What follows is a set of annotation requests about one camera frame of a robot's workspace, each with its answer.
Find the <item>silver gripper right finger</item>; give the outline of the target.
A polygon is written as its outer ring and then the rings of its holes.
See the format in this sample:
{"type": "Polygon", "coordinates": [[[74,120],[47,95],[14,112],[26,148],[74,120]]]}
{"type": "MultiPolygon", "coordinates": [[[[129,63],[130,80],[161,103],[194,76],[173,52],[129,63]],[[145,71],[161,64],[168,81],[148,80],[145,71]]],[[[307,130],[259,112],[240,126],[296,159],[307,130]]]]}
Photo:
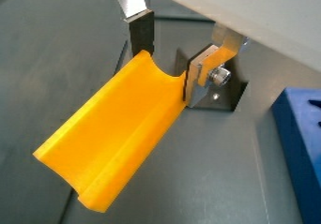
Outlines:
{"type": "Polygon", "coordinates": [[[214,49],[210,50],[202,59],[196,61],[196,66],[192,66],[186,72],[184,100],[190,104],[192,88],[194,84],[205,87],[210,71],[225,64],[233,57],[237,57],[240,51],[249,44],[249,38],[239,34],[223,24],[213,27],[212,43],[214,49]]]}

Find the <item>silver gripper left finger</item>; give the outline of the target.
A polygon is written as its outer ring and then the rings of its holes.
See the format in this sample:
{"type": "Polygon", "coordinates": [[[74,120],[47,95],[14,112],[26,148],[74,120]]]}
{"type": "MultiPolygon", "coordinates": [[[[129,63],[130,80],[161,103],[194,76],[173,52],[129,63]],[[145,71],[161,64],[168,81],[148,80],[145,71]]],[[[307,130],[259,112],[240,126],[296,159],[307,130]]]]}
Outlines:
{"type": "Polygon", "coordinates": [[[132,53],[142,50],[154,53],[154,12],[148,8],[146,0],[118,0],[130,25],[132,53]]]}

